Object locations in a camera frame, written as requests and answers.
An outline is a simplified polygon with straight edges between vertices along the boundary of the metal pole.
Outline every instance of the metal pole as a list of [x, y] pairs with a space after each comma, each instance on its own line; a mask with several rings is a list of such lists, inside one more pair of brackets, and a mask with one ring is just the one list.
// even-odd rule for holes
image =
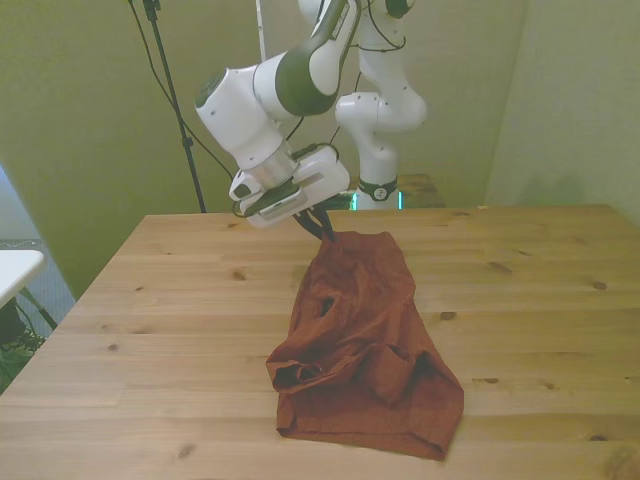
[[171, 95], [171, 102], [173, 103], [173, 109], [176, 112], [176, 118], [178, 120], [178, 126], [180, 127], [180, 134], [182, 135], [182, 146], [187, 154], [187, 161], [189, 162], [189, 169], [191, 170], [191, 178], [193, 179], [193, 185], [196, 189], [196, 195], [198, 197], [198, 204], [200, 205], [200, 211], [207, 213], [207, 207], [204, 203], [204, 197], [202, 196], [202, 189], [200, 188], [200, 180], [198, 180], [198, 173], [196, 171], [195, 161], [193, 160], [193, 152], [191, 147], [193, 146], [193, 140], [187, 135], [184, 128], [184, 121], [182, 120], [182, 114], [180, 113], [180, 105], [178, 104], [178, 97], [176, 90], [173, 87], [173, 80], [171, 79], [171, 71], [169, 70], [169, 62], [167, 62], [167, 56], [164, 52], [164, 46], [162, 44], [162, 38], [160, 37], [160, 30], [158, 29], [158, 15], [156, 10], [160, 9], [159, 0], [144, 0], [144, 9], [147, 13], [147, 19], [151, 22], [153, 28], [153, 35], [156, 38], [158, 44], [158, 52], [160, 53], [160, 59], [162, 60], [162, 66], [164, 68], [164, 74], [167, 78], [167, 84], [169, 87], [169, 93]]

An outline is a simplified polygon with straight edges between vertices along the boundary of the wood knot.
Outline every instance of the wood knot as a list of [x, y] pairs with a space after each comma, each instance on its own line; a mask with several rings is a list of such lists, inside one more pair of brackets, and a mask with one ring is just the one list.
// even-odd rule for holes
[[180, 451], [178, 452], [178, 458], [179, 458], [180, 460], [184, 460], [184, 459], [186, 459], [186, 458], [190, 457], [190, 456], [193, 454], [193, 452], [195, 452], [195, 451], [196, 451], [196, 448], [197, 448], [197, 447], [196, 447], [194, 444], [192, 444], [192, 443], [187, 443], [187, 444], [186, 444], [186, 445], [184, 445], [184, 446], [180, 449]]
[[134, 335], [149, 335], [153, 333], [153, 328], [151, 327], [140, 327], [133, 331]]
[[500, 263], [500, 262], [489, 262], [488, 265], [492, 268], [495, 268], [496, 270], [498, 270], [501, 273], [508, 273], [508, 274], [512, 274], [513, 270], [511, 270], [509, 267], [507, 267], [504, 263]]
[[453, 320], [454, 318], [456, 318], [458, 316], [458, 314], [456, 312], [443, 312], [440, 314], [440, 320]]
[[234, 280], [237, 280], [239, 282], [244, 282], [247, 279], [247, 276], [240, 270], [235, 270], [232, 276]]

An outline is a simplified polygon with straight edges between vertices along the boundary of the green wall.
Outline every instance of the green wall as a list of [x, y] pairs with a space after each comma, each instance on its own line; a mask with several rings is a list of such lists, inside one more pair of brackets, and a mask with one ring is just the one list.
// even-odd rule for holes
[[[193, 98], [259, 61], [255, 3], [163, 1], [159, 15], [185, 117], [220, 152]], [[198, 211], [126, 1], [0, 2], [0, 65], [0, 162], [76, 297], [144, 215]], [[195, 151], [209, 209], [227, 210], [228, 178]]]
[[640, 225], [640, 2], [532, 0], [487, 203], [604, 203]]

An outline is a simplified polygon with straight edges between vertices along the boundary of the fabric fold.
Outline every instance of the fabric fold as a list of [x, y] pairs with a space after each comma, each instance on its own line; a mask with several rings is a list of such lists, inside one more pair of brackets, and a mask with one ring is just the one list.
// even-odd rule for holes
[[278, 432], [443, 460], [464, 408], [388, 233], [323, 240], [267, 360]]

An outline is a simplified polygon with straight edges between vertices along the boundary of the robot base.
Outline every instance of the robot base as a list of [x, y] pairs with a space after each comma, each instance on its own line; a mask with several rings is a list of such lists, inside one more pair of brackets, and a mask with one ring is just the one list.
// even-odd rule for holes
[[378, 202], [373, 200], [368, 194], [360, 189], [356, 190], [356, 199], [354, 200], [355, 210], [401, 210], [402, 194], [396, 190], [389, 198]]

